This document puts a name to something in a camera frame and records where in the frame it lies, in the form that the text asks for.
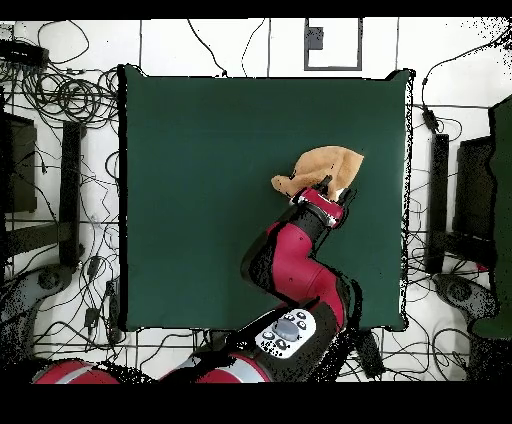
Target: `black stand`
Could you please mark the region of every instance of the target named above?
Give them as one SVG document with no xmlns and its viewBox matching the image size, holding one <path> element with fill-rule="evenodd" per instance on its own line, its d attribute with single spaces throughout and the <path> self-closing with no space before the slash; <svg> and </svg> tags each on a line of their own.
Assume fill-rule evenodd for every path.
<svg viewBox="0 0 512 424">
<path fill-rule="evenodd" d="M 432 138 L 425 243 L 425 272 L 428 274 L 443 271 L 445 252 L 488 268 L 492 268 L 496 262 L 496 250 L 492 241 L 461 232 L 446 231 L 448 143 L 446 134 L 436 134 Z"/>
</svg>

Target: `wire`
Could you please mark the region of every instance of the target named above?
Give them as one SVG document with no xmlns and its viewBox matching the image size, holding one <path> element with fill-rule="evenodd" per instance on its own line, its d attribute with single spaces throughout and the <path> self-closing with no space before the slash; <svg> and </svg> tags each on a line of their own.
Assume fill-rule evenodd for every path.
<svg viewBox="0 0 512 424">
<path fill-rule="evenodd" d="M 425 100 L 424 100 L 424 95 L 425 95 L 425 86 L 427 85 L 427 82 L 428 82 L 428 77 L 430 75 L 430 73 L 436 69 L 438 66 L 441 66 L 445 63 L 448 63 L 448 62 L 452 62 L 454 60 L 457 60 L 463 56 L 466 56 L 470 53 L 473 53 L 477 50 L 480 50 L 480 49 L 484 49 L 484 48 L 487 48 L 487 47 L 497 47 L 499 44 L 499 41 L 500 39 L 503 38 L 504 35 L 506 35 L 507 33 L 509 33 L 511 31 L 510 29 L 510 26 L 507 27 L 507 29 L 505 31 L 503 31 L 496 39 L 490 41 L 489 43 L 486 43 L 486 44 L 483 44 L 481 46 L 478 46 L 478 47 L 475 47 L 475 48 L 472 48 L 464 53 L 461 53 L 455 57 L 452 57 L 451 59 L 446 59 L 446 60 L 443 60 L 442 62 L 439 62 L 437 63 L 436 65 L 432 66 L 432 68 L 430 68 L 430 70 L 427 72 L 427 76 L 423 79 L 423 82 L 422 82 L 422 87 L 421 87 L 421 103 L 423 104 L 423 108 L 426 108 L 427 106 L 425 105 Z"/>
<path fill-rule="evenodd" d="M 44 29 L 44 28 L 47 28 L 48 26 L 50 25 L 53 25 L 53 24 L 56 24 L 56 23 L 59 23 L 59 22 L 65 22 L 65 21 L 53 21 L 53 22 L 48 22 L 46 24 L 43 24 L 41 25 L 41 27 L 39 28 L 39 30 L 37 31 L 37 43 L 39 44 L 39 47 L 42 47 L 41 46 L 41 31 Z M 73 56 L 71 59 L 67 59 L 67 60 L 64 60 L 62 62 L 51 62 L 53 63 L 54 65 L 62 65 L 64 63 L 68 63 L 68 62 L 71 62 L 72 60 L 74 59 L 77 59 L 79 58 L 80 56 L 84 55 L 88 50 L 89 50 L 89 39 L 87 38 L 87 35 L 85 35 L 85 32 L 82 28 L 80 28 L 77 24 L 75 24 L 73 21 L 70 21 L 68 20 L 68 22 L 72 23 L 76 28 L 78 28 L 78 30 L 82 33 L 82 35 L 84 36 L 85 38 L 85 41 L 87 43 L 87 47 L 82 51 L 80 52 L 79 54 L 77 54 L 76 56 Z"/>
<path fill-rule="evenodd" d="M 240 62 L 241 62 L 241 64 L 242 64 L 242 69 L 243 69 L 243 71 L 244 71 L 244 75 L 245 75 L 246 77 L 247 77 L 247 73 L 245 72 L 245 68 L 244 68 L 244 57 L 245 57 L 245 53 L 247 52 L 247 48 L 249 47 L 249 44 L 251 44 L 251 40 L 252 40 L 253 35 L 256 33 L 256 31 L 258 31 L 258 30 L 261 28 L 261 26 L 265 23 L 266 19 L 267 19 L 267 18 L 263 18 L 263 20 L 261 21 L 261 24 L 259 24 L 259 25 L 256 27 L 256 29 L 252 32 L 251 36 L 249 37 L 249 41 L 247 41 L 247 44 L 246 44 L 246 46 L 245 46 L 245 50 L 244 50 L 244 53 L 243 53 L 243 55 L 242 55 L 242 60 L 241 60 Z"/>
<path fill-rule="evenodd" d="M 190 27 L 190 29 L 192 30 L 192 32 L 194 33 L 194 35 L 196 36 L 197 40 L 206 48 L 206 50 L 208 50 L 210 52 L 210 54 L 212 55 L 212 59 L 213 59 L 213 62 L 215 63 L 215 65 L 217 66 L 217 68 L 219 68 L 220 70 L 222 70 L 222 76 L 228 76 L 228 71 L 226 71 L 222 66 L 220 66 L 218 63 L 217 63 L 217 59 L 215 59 L 215 55 L 213 54 L 212 52 L 212 49 L 210 49 L 210 47 L 208 47 L 205 42 L 203 40 L 201 40 L 201 38 L 199 37 L 199 35 L 197 35 L 197 32 L 196 30 L 194 29 L 194 27 L 192 26 L 192 22 L 190 22 L 190 19 L 187 19 L 187 22 L 188 22 L 188 26 Z"/>
<path fill-rule="evenodd" d="M 352 371 L 352 375 L 355 375 L 355 377 L 357 378 L 357 381 L 359 381 L 361 383 L 361 379 L 359 378 L 359 376 L 357 375 L 357 372 L 356 370 L 352 367 L 352 365 L 350 365 L 348 363 L 348 361 L 345 362 L 345 364 L 347 365 L 347 367 L 350 368 L 350 370 Z"/>
<path fill-rule="evenodd" d="M 439 353 L 441 353 L 441 354 L 442 354 L 446 359 L 448 359 L 448 358 L 446 357 L 446 355 L 445 355 L 443 352 L 441 352 L 441 350 L 440 350 L 440 349 L 436 348 L 436 340 L 437 340 L 437 338 L 438 338 L 442 333 L 445 333 L 445 332 L 447 332 L 447 331 L 453 331 L 453 332 L 455 332 L 455 333 L 458 333 L 458 334 L 463 335 L 463 336 L 464 336 L 464 337 L 466 337 L 468 340 L 471 340 L 471 339 L 470 339 L 469 335 L 467 335 L 467 334 L 466 334 L 466 333 L 464 333 L 463 331 L 459 330 L 458 328 L 451 328 L 451 327 L 448 327 L 448 328 L 444 328 L 444 329 L 442 329 L 442 330 L 439 330 L 437 333 L 435 333 L 435 334 L 434 334 L 434 337 L 432 338 L 432 352 L 433 352 L 433 356 L 434 356 L 434 364 L 435 364 L 435 366 L 436 366 L 437 370 L 439 371 L 439 373 L 441 374 L 441 376 L 443 377 L 443 379 L 444 379 L 445 381 L 450 381 L 450 380 L 448 379 L 448 377 L 446 377 L 446 375 L 445 375 L 445 374 L 443 373 L 443 371 L 441 370 L 441 367 L 440 367 L 440 365 L 439 365 L 439 359 L 437 358 L 437 355 L 438 355 Z M 457 365 L 457 366 L 459 366 L 460 368 L 462 368 L 464 371 L 466 371 L 466 369 L 465 369 L 463 366 L 461 366 L 461 364 L 457 364 L 455 361 L 452 361 L 452 362 L 453 362 L 455 365 Z"/>
<path fill-rule="evenodd" d="M 162 349 L 165 341 L 169 338 L 169 337 L 190 337 L 190 336 L 193 336 L 193 334 L 167 334 L 167 336 L 165 336 L 163 339 L 162 339 L 162 342 L 160 343 L 160 346 L 158 346 L 157 350 L 155 353 L 153 353 L 149 358 L 145 359 L 144 361 L 142 361 L 139 365 L 139 370 L 142 371 L 142 365 L 144 365 L 146 362 L 150 361 L 151 359 L 153 359 L 156 355 L 158 355 L 158 352 L 160 352 L 160 350 Z"/>
</svg>

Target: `green table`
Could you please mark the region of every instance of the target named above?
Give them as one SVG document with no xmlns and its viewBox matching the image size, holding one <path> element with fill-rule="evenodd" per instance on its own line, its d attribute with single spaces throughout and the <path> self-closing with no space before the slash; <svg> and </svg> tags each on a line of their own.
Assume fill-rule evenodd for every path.
<svg viewBox="0 0 512 424">
<path fill-rule="evenodd" d="M 365 159 L 349 219 L 318 259 L 359 282 L 363 327 L 403 329 L 409 71 L 388 80 L 215 79 L 124 69 L 128 329 L 234 329 L 275 306 L 242 280 L 240 263 L 288 206 L 270 179 L 325 145 Z"/>
</svg>

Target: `button panel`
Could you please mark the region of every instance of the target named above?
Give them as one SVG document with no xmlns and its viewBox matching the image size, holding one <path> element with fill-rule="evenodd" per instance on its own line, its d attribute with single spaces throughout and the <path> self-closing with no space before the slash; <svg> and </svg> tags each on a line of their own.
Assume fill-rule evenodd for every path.
<svg viewBox="0 0 512 424">
<path fill-rule="evenodd" d="M 293 356 L 315 331 L 313 315 L 305 309 L 294 309 L 258 334 L 255 341 L 267 354 L 287 359 Z"/>
</svg>

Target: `tan cloth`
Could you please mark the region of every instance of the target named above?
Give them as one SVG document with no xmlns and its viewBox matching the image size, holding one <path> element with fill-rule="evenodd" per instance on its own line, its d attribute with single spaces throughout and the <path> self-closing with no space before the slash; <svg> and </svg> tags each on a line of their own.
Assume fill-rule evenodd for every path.
<svg viewBox="0 0 512 424">
<path fill-rule="evenodd" d="M 292 197 L 304 187 L 311 187 L 322 181 L 326 175 L 331 175 L 328 197 L 329 200 L 337 200 L 336 192 L 352 183 L 362 161 L 362 155 L 345 147 L 318 147 L 301 155 L 291 177 L 276 175 L 272 178 L 272 186 Z"/>
</svg>

